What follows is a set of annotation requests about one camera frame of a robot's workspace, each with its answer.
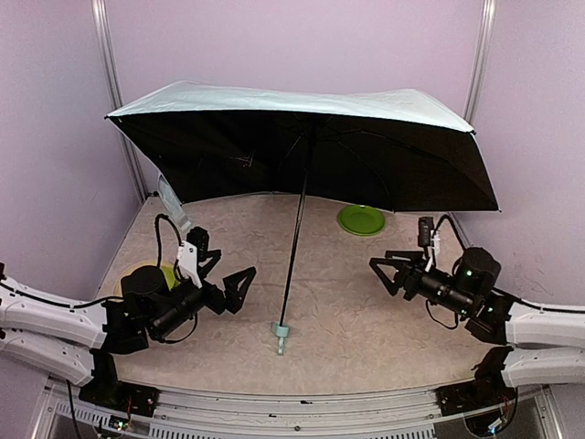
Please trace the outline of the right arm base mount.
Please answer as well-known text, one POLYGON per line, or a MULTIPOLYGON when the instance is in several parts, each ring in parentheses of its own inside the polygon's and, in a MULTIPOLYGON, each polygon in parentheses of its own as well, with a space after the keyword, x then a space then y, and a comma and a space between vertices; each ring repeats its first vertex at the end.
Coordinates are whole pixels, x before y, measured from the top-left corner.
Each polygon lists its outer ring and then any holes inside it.
POLYGON ((505 384, 502 376, 505 359, 512 351, 511 347, 492 348, 474 366, 472 380, 437 388, 436 398, 441 415, 471 412, 502 403, 505 399, 513 400, 517 389, 505 384))

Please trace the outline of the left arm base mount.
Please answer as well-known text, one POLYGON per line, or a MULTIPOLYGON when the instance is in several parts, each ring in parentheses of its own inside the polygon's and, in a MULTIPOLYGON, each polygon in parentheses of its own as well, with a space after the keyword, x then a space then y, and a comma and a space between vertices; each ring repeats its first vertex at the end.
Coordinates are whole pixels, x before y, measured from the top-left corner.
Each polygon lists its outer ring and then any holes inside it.
POLYGON ((160 391, 119 380, 111 354, 97 349, 91 349, 90 353, 93 359, 91 380, 80 387, 80 400, 130 415, 153 417, 160 391))

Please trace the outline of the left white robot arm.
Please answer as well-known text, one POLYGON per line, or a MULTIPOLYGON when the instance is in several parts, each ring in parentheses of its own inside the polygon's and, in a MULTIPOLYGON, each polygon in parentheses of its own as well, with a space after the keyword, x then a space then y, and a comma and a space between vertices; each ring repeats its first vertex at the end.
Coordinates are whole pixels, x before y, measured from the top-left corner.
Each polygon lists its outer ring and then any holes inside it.
POLYGON ((88 402, 117 403, 129 390, 117 377, 116 355, 129 355, 150 342, 173 345, 170 336, 185 322, 197 323, 206 307, 216 315, 236 314, 257 271, 224 278, 218 288, 207 274, 221 257, 191 261, 168 280, 158 265, 142 265, 120 281, 118 296, 93 302, 59 302, 53 294, 1 277, 1 349, 58 375, 80 389, 88 402))

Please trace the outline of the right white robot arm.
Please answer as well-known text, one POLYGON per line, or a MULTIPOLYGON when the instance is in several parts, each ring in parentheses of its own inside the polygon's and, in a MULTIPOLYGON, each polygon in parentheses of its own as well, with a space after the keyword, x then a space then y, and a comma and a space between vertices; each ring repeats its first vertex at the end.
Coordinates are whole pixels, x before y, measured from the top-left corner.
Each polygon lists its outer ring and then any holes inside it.
POLYGON ((453 312, 476 339, 491 345, 476 366, 485 388, 584 381, 584 309, 525 301, 495 287, 500 263, 485 249, 463 251, 453 273, 425 252, 388 251, 370 268, 390 295, 424 297, 453 312))

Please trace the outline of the mint green folding umbrella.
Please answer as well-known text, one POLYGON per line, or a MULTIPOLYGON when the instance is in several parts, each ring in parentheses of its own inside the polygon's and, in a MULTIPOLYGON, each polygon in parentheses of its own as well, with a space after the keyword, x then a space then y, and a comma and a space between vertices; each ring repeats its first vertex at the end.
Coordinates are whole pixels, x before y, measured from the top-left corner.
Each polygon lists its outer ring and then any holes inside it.
POLYGON ((108 119, 182 203, 277 192, 393 212, 499 208, 474 128, 423 91, 322 94, 182 80, 108 119))

